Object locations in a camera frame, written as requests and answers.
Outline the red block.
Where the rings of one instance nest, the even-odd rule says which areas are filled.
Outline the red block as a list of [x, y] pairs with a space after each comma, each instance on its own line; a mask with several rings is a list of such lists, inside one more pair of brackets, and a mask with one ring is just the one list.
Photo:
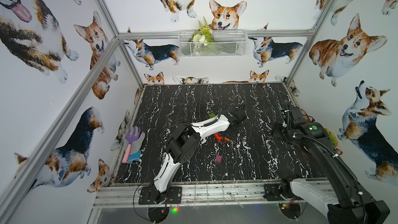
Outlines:
[[224, 140], [224, 137], [221, 136], [220, 133], [215, 133], [214, 137], [216, 138], [217, 141], [221, 142]]

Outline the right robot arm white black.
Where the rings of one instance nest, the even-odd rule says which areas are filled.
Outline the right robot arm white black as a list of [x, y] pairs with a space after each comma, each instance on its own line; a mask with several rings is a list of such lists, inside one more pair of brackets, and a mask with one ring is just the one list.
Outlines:
[[383, 200], [375, 200], [335, 151], [329, 134], [317, 122], [308, 123], [297, 106], [284, 101], [283, 123], [276, 123], [276, 140], [305, 148], [321, 166], [335, 196], [331, 196], [298, 176], [284, 177], [281, 191], [301, 198], [331, 224], [382, 224], [390, 214]]

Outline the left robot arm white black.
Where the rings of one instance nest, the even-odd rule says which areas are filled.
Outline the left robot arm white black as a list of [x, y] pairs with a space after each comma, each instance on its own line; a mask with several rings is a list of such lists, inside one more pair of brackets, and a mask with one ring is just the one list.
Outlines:
[[215, 133], [231, 133], [242, 127], [246, 119], [246, 106], [241, 104], [201, 122], [178, 124], [166, 142], [165, 159], [150, 184], [149, 199], [161, 203], [167, 198], [177, 170], [195, 154], [200, 141]]

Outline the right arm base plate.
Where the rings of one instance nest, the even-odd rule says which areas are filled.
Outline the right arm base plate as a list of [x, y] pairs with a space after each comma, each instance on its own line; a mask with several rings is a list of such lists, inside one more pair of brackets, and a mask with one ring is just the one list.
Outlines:
[[303, 200], [292, 193], [290, 184], [285, 181], [281, 181], [276, 184], [264, 184], [263, 188], [263, 198], [267, 201], [292, 201], [293, 199]]

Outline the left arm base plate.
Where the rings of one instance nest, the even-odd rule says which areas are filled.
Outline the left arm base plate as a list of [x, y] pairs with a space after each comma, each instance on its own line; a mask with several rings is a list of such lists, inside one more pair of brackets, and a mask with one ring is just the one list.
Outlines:
[[181, 187], [171, 187], [165, 192], [159, 193], [155, 186], [141, 188], [139, 205], [150, 205], [150, 204], [180, 204], [182, 197]]

